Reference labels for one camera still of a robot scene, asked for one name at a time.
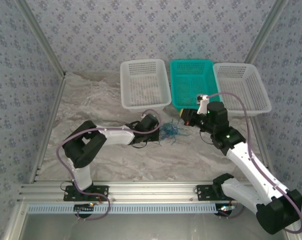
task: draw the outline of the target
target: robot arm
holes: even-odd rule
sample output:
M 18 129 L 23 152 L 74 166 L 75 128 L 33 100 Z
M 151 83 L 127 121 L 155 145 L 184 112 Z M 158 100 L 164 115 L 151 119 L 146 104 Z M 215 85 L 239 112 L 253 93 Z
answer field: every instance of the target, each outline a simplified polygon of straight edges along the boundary
M 89 164 L 103 146 L 114 144 L 133 145 L 141 142 L 158 141 L 159 131 L 145 135 L 128 131 L 134 129 L 140 132 L 147 132 L 154 129 L 158 124 L 158 120 L 153 115 L 148 114 L 141 121 L 118 127 L 118 130 L 109 131 L 105 128 L 105 130 L 88 132 L 64 144 L 65 155 L 69 160 L 75 181 L 80 190 L 84 191 L 93 184 Z M 104 127 L 96 126 L 92 121 L 88 120 L 80 125 L 70 136 L 83 130 L 94 128 Z
M 248 154 L 248 146 L 240 132 L 231 126 L 227 119 L 227 110 L 222 102 L 200 101 L 199 110 L 183 109 L 181 118 L 185 125 L 197 126 L 201 131 L 211 134 L 211 140 L 217 149 L 233 161 L 252 183 L 255 191 L 242 185 L 232 175 L 222 175 L 213 181 L 218 195 L 224 195 L 241 202 L 256 214 L 261 226 L 270 234 L 274 234 L 293 222 L 299 216 L 288 200 L 276 190 L 271 183 L 257 170 Z M 297 190 L 289 189 L 277 180 L 252 153 L 258 167 L 268 178 L 284 191 L 301 210 L 302 196 Z

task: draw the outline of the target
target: patterned wallpaper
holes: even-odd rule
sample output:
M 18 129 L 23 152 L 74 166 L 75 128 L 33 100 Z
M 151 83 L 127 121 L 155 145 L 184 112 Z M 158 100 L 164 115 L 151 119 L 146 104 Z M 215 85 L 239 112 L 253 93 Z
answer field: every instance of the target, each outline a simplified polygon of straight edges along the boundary
M 274 0 L 28 0 L 66 71 L 131 59 L 243 62 Z
M 273 110 L 259 116 L 277 177 L 302 193 L 302 0 L 292 0 L 254 63 Z
M 0 239 L 29 180 L 59 77 L 12 0 L 0 0 Z

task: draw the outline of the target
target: mounting plate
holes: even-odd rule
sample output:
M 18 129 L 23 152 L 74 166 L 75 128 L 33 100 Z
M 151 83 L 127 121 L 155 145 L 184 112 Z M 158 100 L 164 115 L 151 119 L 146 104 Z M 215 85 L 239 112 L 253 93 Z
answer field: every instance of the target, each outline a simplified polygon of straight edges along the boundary
M 224 194 L 217 194 L 213 189 L 213 185 L 197 185 L 196 186 L 197 199 L 199 201 L 230 201 L 232 198 Z
M 105 196 L 108 196 L 109 194 L 109 186 L 106 185 L 100 185 L 100 186 L 96 186 L 96 185 L 91 185 L 90 187 L 88 187 L 87 189 L 85 189 L 85 192 L 87 193 L 100 193 L 103 194 Z M 103 197 L 98 197 L 98 196 L 91 196 L 91 195 L 84 195 L 81 194 L 77 191 L 75 186 L 67 186 L 65 188 L 65 193 L 64 193 L 64 201 L 65 202 L 106 202 L 106 199 L 104 199 Z

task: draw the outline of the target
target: plastic basket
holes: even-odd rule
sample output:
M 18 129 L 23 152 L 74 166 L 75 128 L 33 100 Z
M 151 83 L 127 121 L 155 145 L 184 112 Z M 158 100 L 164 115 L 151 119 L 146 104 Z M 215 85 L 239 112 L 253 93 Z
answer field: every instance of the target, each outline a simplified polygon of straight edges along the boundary
M 243 63 L 216 63 L 213 66 L 219 92 L 231 92 L 241 98 L 249 116 L 271 111 L 260 74 L 256 67 Z M 230 116 L 243 116 L 238 100 L 230 95 L 220 95 Z
M 196 96 L 218 92 L 213 72 L 213 62 L 206 59 L 173 60 L 170 64 L 172 102 L 178 111 L 198 109 Z M 210 101 L 220 101 L 216 96 Z
M 122 106 L 131 112 L 162 110 L 172 101 L 164 61 L 143 59 L 121 64 Z

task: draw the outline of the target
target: floor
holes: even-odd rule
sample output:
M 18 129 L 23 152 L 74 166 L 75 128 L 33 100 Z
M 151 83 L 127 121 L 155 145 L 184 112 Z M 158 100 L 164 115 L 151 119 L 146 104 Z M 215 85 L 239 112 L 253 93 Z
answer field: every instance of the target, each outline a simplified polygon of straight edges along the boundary
M 172 105 L 161 111 L 160 115 L 164 123 L 179 121 Z M 37 180 L 66 180 L 70 177 L 58 162 L 55 150 L 84 121 L 92 120 L 96 125 L 118 127 L 140 117 L 140 113 L 130 113 L 121 105 L 118 72 L 67 73 L 62 100 Z M 230 125 L 246 137 L 244 118 L 230 117 L 229 120 Z M 183 135 L 177 136 L 176 140 L 165 139 L 160 142 L 161 145 L 149 143 L 143 149 L 129 145 L 103 147 L 91 163 L 92 179 L 210 181 L 227 172 L 238 180 L 246 180 L 235 164 L 201 140 L 199 129 L 186 127 L 182 123 L 179 126 Z M 210 141 L 209 135 L 202 135 L 206 141 Z M 252 147 L 255 154 L 261 157 L 255 137 Z

